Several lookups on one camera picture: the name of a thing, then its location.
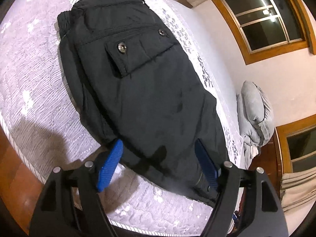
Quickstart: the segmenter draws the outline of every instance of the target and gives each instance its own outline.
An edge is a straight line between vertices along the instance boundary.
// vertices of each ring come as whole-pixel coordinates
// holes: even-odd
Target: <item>brown floor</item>
[[[42,187],[43,184],[22,163],[0,127],[0,197],[27,234]]]

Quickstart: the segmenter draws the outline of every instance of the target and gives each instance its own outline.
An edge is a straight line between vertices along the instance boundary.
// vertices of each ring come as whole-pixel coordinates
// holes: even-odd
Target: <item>pocket flap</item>
[[[106,51],[125,77],[178,41],[165,28],[120,33],[105,45]]]

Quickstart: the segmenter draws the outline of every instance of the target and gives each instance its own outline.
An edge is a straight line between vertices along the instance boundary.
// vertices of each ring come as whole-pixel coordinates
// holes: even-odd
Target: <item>black pants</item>
[[[81,121],[121,163],[158,186],[214,204],[195,157],[228,159],[216,99],[171,31],[143,0],[81,0],[58,16],[60,54]]]

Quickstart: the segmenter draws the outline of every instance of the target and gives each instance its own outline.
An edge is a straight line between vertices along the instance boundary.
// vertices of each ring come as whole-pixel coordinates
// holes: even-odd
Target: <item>wooden window frame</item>
[[[278,126],[276,128],[281,147],[283,173],[293,173],[287,137],[303,133],[314,128],[316,128],[316,115],[286,125]]]
[[[308,47],[309,52],[316,55],[315,33],[312,28],[312,23],[310,21],[309,15],[306,11],[306,8],[302,0],[288,0],[290,2],[291,9],[293,10],[295,17],[297,18],[299,28],[301,29],[302,40],[292,43],[286,43],[284,45],[275,46],[254,53],[249,52],[247,46],[248,41],[244,39],[240,31],[240,28],[234,20],[234,16],[231,15],[231,12],[227,9],[223,1],[212,1],[217,7],[217,9],[220,11],[227,25],[232,31],[246,65]]]

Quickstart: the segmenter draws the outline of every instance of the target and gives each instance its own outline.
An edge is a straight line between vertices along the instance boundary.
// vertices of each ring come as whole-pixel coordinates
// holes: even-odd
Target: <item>snap button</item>
[[[164,36],[164,35],[165,35],[165,32],[164,32],[163,30],[161,30],[161,29],[159,29],[158,32],[159,32],[159,34],[160,34],[161,36]]]
[[[120,53],[126,53],[126,49],[127,49],[127,47],[126,47],[125,43],[120,42],[118,44],[118,50],[119,50]]]

